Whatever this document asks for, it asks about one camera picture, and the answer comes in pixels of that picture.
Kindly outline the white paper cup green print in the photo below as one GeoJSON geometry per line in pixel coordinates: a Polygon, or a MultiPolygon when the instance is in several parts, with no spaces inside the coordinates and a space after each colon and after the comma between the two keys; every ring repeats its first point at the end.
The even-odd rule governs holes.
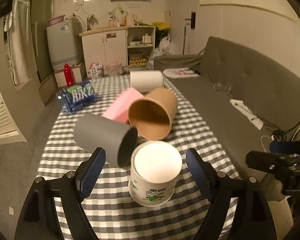
{"type": "Polygon", "coordinates": [[[165,204],[174,194],[182,165],[181,154],[168,142],[140,144],[130,160],[130,196],[145,207],[165,204]]]}

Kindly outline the grey plastic cup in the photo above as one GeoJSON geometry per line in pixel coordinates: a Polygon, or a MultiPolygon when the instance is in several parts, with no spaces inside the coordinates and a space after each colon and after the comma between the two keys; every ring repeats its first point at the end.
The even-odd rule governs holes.
{"type": "Polygon", "coordinates": [[[103,148],[106,161],[116,167],[128,166],[137,140],[136,127],[100,115],[86,114],[74,127],[74,141],[80,148],[90,153],[103,148]]]}

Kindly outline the brown kraft paper cup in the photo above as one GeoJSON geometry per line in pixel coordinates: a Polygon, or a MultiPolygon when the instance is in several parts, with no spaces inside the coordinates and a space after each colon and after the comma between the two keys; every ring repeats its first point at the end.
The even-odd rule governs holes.
{"type": "Polygon", "coordinates": [[[143,138],[162,140],[172,129],[177,109],[176,94],[168,88],[157,88],[130,105],[128,121],[143,138]]]}

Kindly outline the grey fabric sofa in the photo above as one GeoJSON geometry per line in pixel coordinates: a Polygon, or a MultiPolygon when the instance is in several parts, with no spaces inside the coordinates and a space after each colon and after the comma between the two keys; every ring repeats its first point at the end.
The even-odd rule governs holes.
{"type": "Polygon", "coordinates": [[[262,180],[264,172],[247,167],[246,155],[262,150],[273,130],[293,132],[300,121],[300,78],[253,49],[213,36],[202,54],[154,59],[154,69],[171,68],[200,73],[172,83],[213,131],[239,175],[262,180]],[[263,121],[262,129],[235,109],[230,99],[242,100],[263,121]]]}

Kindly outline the magazine on sofa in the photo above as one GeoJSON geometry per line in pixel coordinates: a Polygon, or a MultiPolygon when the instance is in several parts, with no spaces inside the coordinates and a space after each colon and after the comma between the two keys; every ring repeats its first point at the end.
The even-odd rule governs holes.
{"type": "Polygon", "coordinates": [[[162,72],[166,77],[171,79],[197,78],[199,74],[189,68],[171,68],[162,72]]]}

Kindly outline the white platform box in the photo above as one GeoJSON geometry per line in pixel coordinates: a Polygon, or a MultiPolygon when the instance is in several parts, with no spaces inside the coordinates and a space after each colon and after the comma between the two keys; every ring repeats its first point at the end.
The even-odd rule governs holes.
{"type": "Polygon", "coordinates": [[[66,87],[67,80],[72,80],[74,84],[82,82],[87,75],[85,63],[70,67],[71,71],[65,73],[64,69],[54,72],[58,87],[66,87]]]}

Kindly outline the white plastic bags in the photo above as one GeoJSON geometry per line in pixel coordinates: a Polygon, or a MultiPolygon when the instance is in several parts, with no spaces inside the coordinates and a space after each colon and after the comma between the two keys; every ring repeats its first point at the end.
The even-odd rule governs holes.
{"type": "Polygon", "coordinates": [[[154,58],[157,56],[164,56],[164,55],[175,55],[176,54],[176,46],[171,41],[170,36],[163,37],[159,43],[159,46],[155,48],[150,58],[147,62],[146,69],[153,70],[154,69],[154,58]]]}

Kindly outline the milk carton box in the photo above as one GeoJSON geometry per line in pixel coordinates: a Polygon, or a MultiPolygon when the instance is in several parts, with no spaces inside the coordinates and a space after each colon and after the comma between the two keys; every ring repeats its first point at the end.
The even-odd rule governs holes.
{"type": "Polygon", "coordinates": [[[100,63],[92,63],[90,66],[90,75],[92,80],[103,77],[103,66],[100,63]]]}

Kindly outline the small waste bin pink liner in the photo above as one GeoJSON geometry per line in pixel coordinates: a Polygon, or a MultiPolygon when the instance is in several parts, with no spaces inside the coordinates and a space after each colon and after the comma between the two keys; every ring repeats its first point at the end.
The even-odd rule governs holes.
{"type": "Polygon", "coordinates": [[[113,61],[111,63],[106,64],[105,70],[109,77],[119,76],[123,74],[122,64],[119,61],[113,61]]]}

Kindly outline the white open shelf unit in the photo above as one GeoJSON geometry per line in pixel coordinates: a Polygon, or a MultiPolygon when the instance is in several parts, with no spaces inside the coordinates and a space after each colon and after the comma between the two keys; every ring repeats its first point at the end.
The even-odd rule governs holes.
{"type": "Polygon", "coordinates": [[[146,70],[155,49],[155,27],[135,25],[127,27],[128,71],[146,70]]]}

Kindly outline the white entrance door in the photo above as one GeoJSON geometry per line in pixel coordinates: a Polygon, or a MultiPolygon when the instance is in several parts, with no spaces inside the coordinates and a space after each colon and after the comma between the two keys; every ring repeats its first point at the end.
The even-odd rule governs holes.
{"type": "Polygon", "coordinates": [[[197,12],[199,0],[166,0],[167,20],[170,25],[170,38],[177,55],[191,52],[191,14],[197,12]]]}

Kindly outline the chrome faucet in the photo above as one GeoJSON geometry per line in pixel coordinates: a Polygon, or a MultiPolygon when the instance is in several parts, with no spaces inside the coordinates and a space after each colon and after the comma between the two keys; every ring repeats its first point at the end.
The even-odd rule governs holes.
{"type": "Polygon", "coordinates": [[[94,15],[90,15],[87,17],[87,30],[91,30],[91,23],[95,20],[94,15]]]}

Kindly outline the white hanging towel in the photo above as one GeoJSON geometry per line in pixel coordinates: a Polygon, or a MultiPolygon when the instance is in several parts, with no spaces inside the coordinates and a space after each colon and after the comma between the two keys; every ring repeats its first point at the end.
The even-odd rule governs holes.
{"type": "Polygon", "coordinates": [[[27,83],[36,73],[36,59],[32,43],[30,3],[12,1],[12,10],[6,17],[8,51],[16,86],[27,83]]]}

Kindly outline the pink basin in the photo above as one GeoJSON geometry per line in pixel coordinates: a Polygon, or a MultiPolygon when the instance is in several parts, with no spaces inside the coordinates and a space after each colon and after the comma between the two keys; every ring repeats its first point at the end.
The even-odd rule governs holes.
{"type": "Polygon", "coordinates": [[[49,20],[49,24],[50,24],[50,25],[54,25],[54,24],[63,22],[63,21],[64,21],[64,18],[65,18],[65,15],[61,15],[61,16],[58,16],[58,17],[55,17],[55,18],[51,18],[51,19],[49,20]]]}

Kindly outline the white electric kettle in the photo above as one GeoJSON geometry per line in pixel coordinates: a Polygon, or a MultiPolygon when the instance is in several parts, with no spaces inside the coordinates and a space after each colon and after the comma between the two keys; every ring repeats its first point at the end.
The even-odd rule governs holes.
{"type": "Polygon", "coordinates": [[[135,26],[136,22],[137,22],[137,15],[136,14],[126,15],[126,26],[128,26],[128,27],[135,26]]]}

